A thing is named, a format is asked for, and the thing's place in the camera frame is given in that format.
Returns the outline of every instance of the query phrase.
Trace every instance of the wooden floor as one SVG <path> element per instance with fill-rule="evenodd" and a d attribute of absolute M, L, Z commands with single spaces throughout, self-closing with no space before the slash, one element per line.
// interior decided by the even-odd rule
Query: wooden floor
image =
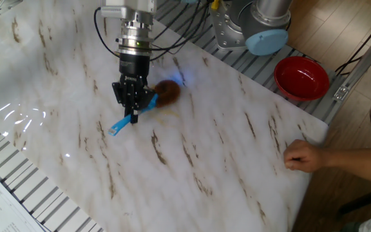
<path fill-rule="evenodd" d="M 371 33 L 371 0 L 294 0 L 291 12 L 289 45 L 332 70 L 345 63 Z M 370 45 L 371 40 L 361 53 Z M 371 68 L 330 125 L 325 146 L 371 147 L 370 108 Z M 336 216 L 341 205 L 369 192 L 371 182 L 340 170 L 316 172 L 293 231 L 339 231 L 347 222 L 370 219 L 371 205 L 341 218 Z"/>

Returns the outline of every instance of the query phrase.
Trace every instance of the hand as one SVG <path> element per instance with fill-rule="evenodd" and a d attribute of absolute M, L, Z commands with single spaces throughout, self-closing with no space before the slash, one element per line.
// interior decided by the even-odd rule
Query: hand
<path fill-rule="evenodd" d="M 326 165 L 326 159 L 325 150 L 298 139 L 284 151 L 285 166 L 291 170 L 314 172 Z"/>

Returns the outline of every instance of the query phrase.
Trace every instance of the yellow cable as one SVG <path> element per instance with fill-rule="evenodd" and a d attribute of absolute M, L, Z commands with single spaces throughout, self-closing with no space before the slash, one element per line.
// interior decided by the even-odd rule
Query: yellow cable
<path fill-rule="evenodd" d="M 211 9 L 217 10 L 219 5 L 220 5 L 220 0 L 214 0 L 214 2 L 211 4 Z"/>

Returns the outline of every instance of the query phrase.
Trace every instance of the table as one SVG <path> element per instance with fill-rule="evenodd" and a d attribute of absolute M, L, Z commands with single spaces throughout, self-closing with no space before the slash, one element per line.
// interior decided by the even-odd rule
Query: table
<path fill-rule="evenodd" d="M 108 136 L 123 108 L 96 7 L 30 1 L 2 16 L 0 132 L 107 231 L 290 229 L 310 176 L 286 170 L 283 150 L 322 142 L 327 125 L 187 44 L 149 75 L 178 81 L 180 100 Z M 108 44 L 118 23 L 100 24 Z"/>

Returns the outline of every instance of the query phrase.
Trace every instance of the chair leg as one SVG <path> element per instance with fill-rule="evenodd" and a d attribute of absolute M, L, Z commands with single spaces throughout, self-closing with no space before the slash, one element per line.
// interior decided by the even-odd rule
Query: chair leg
<path fill-rule="evenodd" d="M 352 211 L 355 211 L 359 208 L 362 208 L 363 206 L 367 206 L 371 204 L 371 193 L 368 193 L 362 197 L 359 197 L 347 204 L 344 204 L 340 207 L 338 213 L 340 215 L 345 215 L 346 213 L 350 213 Z"/>

